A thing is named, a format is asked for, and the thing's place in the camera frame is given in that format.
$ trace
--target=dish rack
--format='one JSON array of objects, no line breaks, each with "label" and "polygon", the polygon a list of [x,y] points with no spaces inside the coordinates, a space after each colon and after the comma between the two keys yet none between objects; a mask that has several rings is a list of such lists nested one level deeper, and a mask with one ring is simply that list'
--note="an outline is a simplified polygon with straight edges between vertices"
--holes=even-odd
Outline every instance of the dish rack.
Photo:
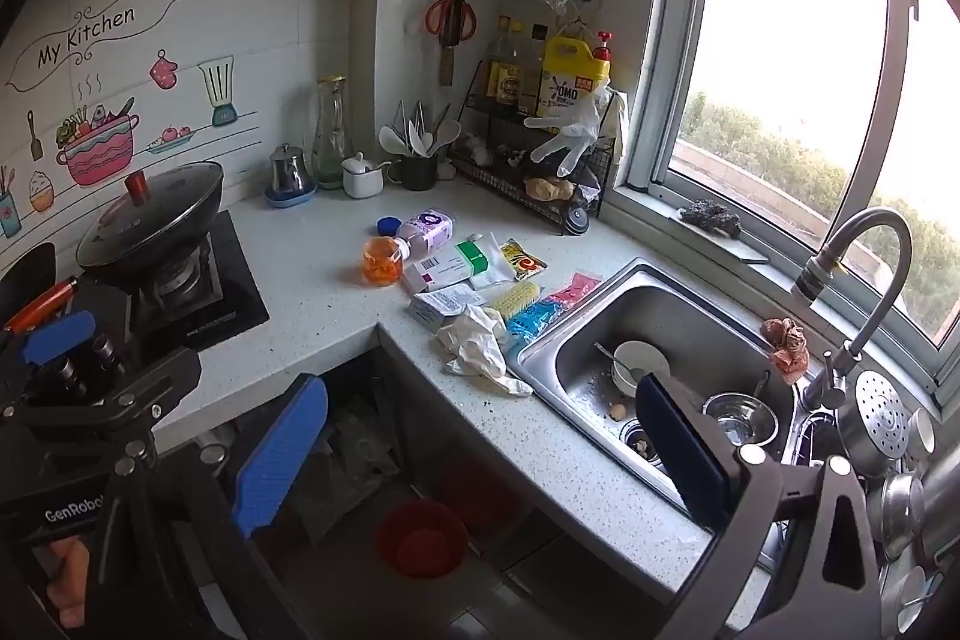
[{"label": "dish rack", "polygon": [[[493,165],[489,167],[479,167],[469,158],[469,151],[464,149],[463,139],[460,143],[450,145],[450,162],[456,167],[461,175],[473,180],[495,193],[506,196],[507,199],[522,204],[531,212],[539,215],[541,218],[549,220],[550,223],[560,227],[563,226],[563,213],[560,207],[565,205],[563,201],[537,201],[527,196],[523,183],[525,173],[510,164],[502,155],[497,152],[500,145],[506,145],[510,150],[526,150],[530,152],[542,145],[546,140],[554,136],[551,131],[543,128],[528,128],[523,124],[527,115],[512,107],[505,106],[493,98],[484,97],[477,91],[477,76],[482,71],[483,61],[481,61],[473,72],[473,78],[470,81],[469,90],[460,105],[460,111],[457,116],[458,121],[463,123],[464,109],[470,109],[480,115],[485,116],[486,131],[478,134],[483,138],[484,143],[491,154],[493,154]],[[611,102],[607,105],[607,112],[610,111]],[[563,159],[566,151],[552,153],[544,159],[544,162],[550,162]],[[596,217],[600,214],[600,207],[603,205],[604,194],[607,189],[608,177],[610,177],[611,164],[613,163],[613,140],[601,137],[596,145],[589,148],[577,162],[573,172],[570,172],[565,179],[577,183],[583,175],[584,168],[596,176],[599,184],[600,194],[594,201],[587,205],[586,210],[589,215]]]}]

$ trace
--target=human hand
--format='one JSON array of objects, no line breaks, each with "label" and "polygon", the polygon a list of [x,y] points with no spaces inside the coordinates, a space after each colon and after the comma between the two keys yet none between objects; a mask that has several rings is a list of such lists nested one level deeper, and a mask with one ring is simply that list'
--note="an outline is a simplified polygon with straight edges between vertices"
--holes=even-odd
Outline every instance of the human hand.
[{"label": "human hand", "polygon": [[62,560],[56,577],[47,584],[47,596],[64,629],[83,627],[86,602],[86,573],[90,567],[90,551],[79,537],[66,537],[50,543],[50,551]]}]

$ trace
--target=gooseneck faucet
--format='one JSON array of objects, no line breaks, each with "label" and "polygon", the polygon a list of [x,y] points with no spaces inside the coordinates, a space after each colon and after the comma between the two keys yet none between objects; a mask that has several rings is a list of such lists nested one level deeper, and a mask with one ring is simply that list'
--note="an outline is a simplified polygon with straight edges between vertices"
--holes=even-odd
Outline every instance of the gooseneck faucet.
[{"label": "gooseneck faucet", "polygon": [[894,306],[896,297],[904,289],[910,263],[913,261],[913,241],[904,217],[888,207],[871,207],[853,215],[824,243],[816,256],[810,257],[791,290],[794,295],[803,296],[803,299],[812,304],[823,292],[824,286],[833,279],[833,270],[843,259],[847,248],[875,226],[889,226],[896,232],[896,238],[899,241],[899,258],[896,259],[893,279],[856,336],[845,341],[835,356],[830,355],[827,358],[827,366],[800,394],[800,402],[807,410],[816,410],[820,405],[836,410],[843,405],[846,398],[844,388],[846,376],[861,361],[860,351]]}]

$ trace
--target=window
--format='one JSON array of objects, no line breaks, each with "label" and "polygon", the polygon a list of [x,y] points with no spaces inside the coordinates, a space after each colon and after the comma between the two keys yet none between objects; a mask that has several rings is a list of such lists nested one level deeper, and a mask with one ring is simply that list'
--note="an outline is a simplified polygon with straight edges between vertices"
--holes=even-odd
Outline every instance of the window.
[{"label": "window", "polygon": [[[899,210],[913,263],[877,338],[939,384],[960,366],[960,22],[947,1],[655,6],[628,184],[678,207],[726,204],[791,276],[852,215]],[[863,322],[898,256],[893,231],[867,232],[824,300]]]}]

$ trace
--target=window frame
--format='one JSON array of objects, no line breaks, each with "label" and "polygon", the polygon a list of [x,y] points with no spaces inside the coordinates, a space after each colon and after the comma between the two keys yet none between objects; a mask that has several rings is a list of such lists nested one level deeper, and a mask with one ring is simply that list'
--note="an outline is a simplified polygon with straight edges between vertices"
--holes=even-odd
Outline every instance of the window frame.
[{"label": "window frame", "polygon": [[[844,220],[869,206],[877,186],[899,110],[914,4],[915,0],[887,0],[883,54],[872,114],[827,237]],[[637,131],[623,186],[654,196],[675,208],[695,199],[725,204],[740,215],[744,242],[760,250],[779,271],[796,277],[819,247],[804,244],[744,205],[669,169],[688,97],[703,10],[704,0],[654,0],[644,69],[637,87]],[[671,31],[682,34],[670,35]],[[856,274],[838,274],[833,286],[824,290],[820,299],[859,326],[880,301],[880,294]],[[950,393],[960,391],[960,328],[956,322],[938,346],[907,316],[893,310],[872,339],[895,360],[904,365],[918,365],[928,373],[933,384],[925,379],[923,385],[931,394],[939,389],[936,398],[941,404],[949,396],[948,389]]]}]

